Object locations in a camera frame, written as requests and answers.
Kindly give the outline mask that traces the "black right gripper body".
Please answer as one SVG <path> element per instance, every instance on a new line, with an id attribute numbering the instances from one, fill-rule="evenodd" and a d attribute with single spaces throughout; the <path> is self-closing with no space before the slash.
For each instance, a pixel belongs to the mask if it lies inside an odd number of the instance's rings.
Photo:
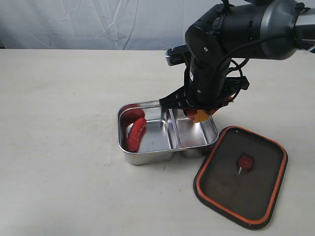
<path id="1" fill-rule="evenodd" d="M 184 86 L 188 89 L 194 110 L 204 110 L 212 115 L 228 105 L 231 92 L 225 92 L 223 88 L 230 63 L 231 58 L 207 64 L 191 55 L 190 65 L 184 73 Z"/>

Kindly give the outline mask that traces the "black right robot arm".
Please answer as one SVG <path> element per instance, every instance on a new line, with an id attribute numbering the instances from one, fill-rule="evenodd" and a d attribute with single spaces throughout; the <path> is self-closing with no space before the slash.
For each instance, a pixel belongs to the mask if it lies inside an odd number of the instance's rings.
<path id="1" fill-rule="evenodd" d="M 159 100 L 163 110 L 194 117 L 212 115 L 249 87 L 241 72 L 251 59 L 284 60 L 296 51 L 315 51 L 315 11 L 294 0 L 223 0 L 185 33 L 185 44 L 169 49 L 170 66 L 185 64 L 184 84 Z"/>

